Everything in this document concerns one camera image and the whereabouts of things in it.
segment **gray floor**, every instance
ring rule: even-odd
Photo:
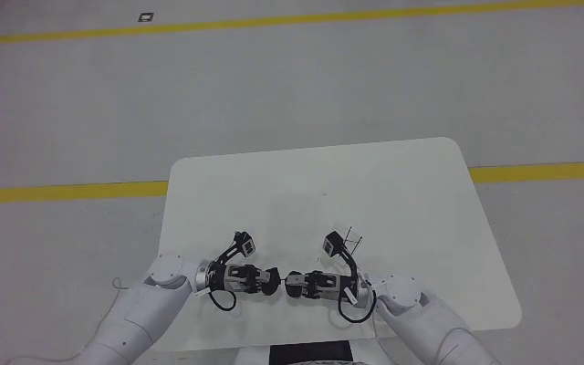
[[[405,2],[4,3],[2,34],[135,26],[150,9],[170,23]],[[584,161],[583,20],[581,8],[548,9],[0,44],[0,186],[165,180],[185,156],[433,136],[455,139],[469,166]],[[478,336],[506,364],[584,362],[584,182],[477,191],[523,309],[517,328]],[[115,294],[111,279],[130,283],[155,256],[163,206],[0,204],[0,357],[75,352]],[[385,345],[416,363],[398,340]]]

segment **white table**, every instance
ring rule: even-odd
[[[183,159],[171,171],[159,252],[215,258],[235,230],[256,253],[247,261],[282,277],[291,270],[343,273],[321,260],[333,226],[363,235],[355,253],[372,277],[416,276],[472,329],[515,326],[521,308],[463,156],[446,138]],[[191,297],[158,351],[220,349],[375,337],[349,325],[337,303],[238,294],[225,313]],[[354,318],[363,310],[346,312]],[[391,336],[376,320],[379,337]]]

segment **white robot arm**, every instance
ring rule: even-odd
[[[274,294],[280,284],[277,269],[262,271],[252,265],[225,264],[238,253],[248,257],[255,250],[251,236],[235,232],[232,245],[213,261],[194,263],[180,255],[159,255],[114,304],[75,363],[132,364],[164,334],[192,292],[196,296],[215,290]]]
[[[413,277],[388,276],[376,288],[376,310],[427,365],[501,365],[440,298]]]
[[[132,364],[162,336],[189,295],[198,290],[198,266],[179,255],[157,257],[148,273],[122,293],[76,364]]]

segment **yellow floor line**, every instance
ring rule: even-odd
[[[516,183],[584,179],[584,163],[472,167],[474,183]],[[168,182],[112,182],[0,189],[0,203],[164,196]]]
[[[347,22],[354,20],[371,20],[414,16],[449,16],[456,14],[480,14],[501,11],[583,5],[584,0],[524,0],[490,4],[384,9],[352,13],[314,14],[304,16],[274,16],[256,19],[236,19],[204,23],[166,24],[157,26],[131,26],[112,29],[90,29],[68,32],[20,34],[11,36],[7,35],[0,36],[0,43],[37,42],[91,37],[122,37],[146,34],[194,32],[202,30],[235,29],[258,26],[285,26],[308,23]]]

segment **white cable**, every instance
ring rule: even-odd
[[[101,324],[103,323],[105,318],[108,316],[108,314],[111,312],[111,309],[113,308],[113,306],[118,301],[118,297],[120,296],[120,291],[129,289],[128,287],[123,287],[121,285],[121,279],[119,277],[114,277],[113,280],[111,280],[111,285],[113,287],[115,287],[116,289],[118,289],[116,296],[113,298],[113,301],[111,302],[111,305],[109,306],[108,311],[106,312],[105,316],[103,316],[103,318],[99,321],[98,325],[95,327],[95,331],[93,332],[91,339],[89,339],[89,341],[87,341],[86,344],[83,345],[83,347],[75,355],[70,356],[68,358],[64,358],[64,359],[51,359],[51,358],[44,358],[42,356],[26,355],[26,354],[16,355],[16,356],[13,356],[12,358],[9,358],[8,360],[4,360],[4,365],[10,365],[15,360],[21,360],[21,359],[31,359],[31,360],[44,361],[44,362],[69,362],[71,360],[76,359],[81,354],[81,351],[83,351],[88,346],[88,344],[97,336],[98,331],[99,331],[99,327],[101,327]]]
[[[375,339],[377,340],[377,344],[380,345],[380,347],[381,347],[381,351],[383,351],[385,356],[387,356],[387,358],[391,362],[393,362],[395,365],[400,365],[400,363],[395,362],[395,360],[391,358],[390,354],[387,353],[387,351],[385,350],[383,345],[381,345],[381,339],[377,337],[377,326],[375,326],[375,312],[373,312],[373,315],[371,316],[371,320],[373,321],[373,333],[375,334]]]

